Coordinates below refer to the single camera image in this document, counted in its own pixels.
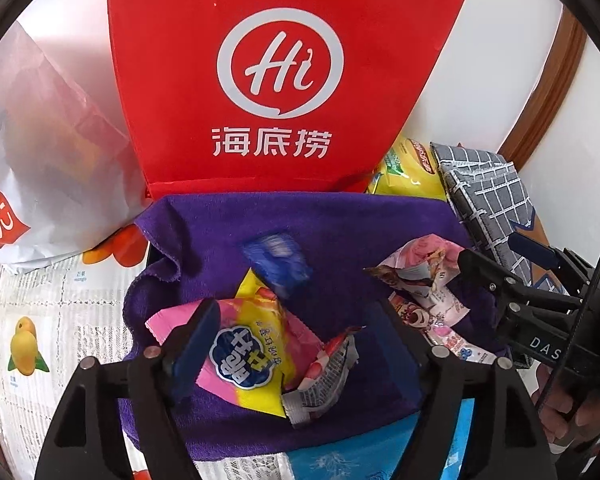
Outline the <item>person's right hand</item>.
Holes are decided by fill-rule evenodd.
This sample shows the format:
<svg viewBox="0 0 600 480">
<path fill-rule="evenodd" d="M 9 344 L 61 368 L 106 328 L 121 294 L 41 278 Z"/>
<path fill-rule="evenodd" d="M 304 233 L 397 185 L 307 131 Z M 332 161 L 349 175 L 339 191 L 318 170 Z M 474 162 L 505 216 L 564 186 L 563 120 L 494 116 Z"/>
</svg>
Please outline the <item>person's right hand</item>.
<svg viewBox="0 0 600 480">
<path fill-rule="evenodd" d="M 600 399 L 589 396 L 573 418 L 565 416 L 572 410 L 573 400 L 564 389 L 555 384 L 545 399 L 539 414 L 547 441 L 554 444 L 571 436 L 573 444 L 580 444 L 600 436 Z"/>
</svg>

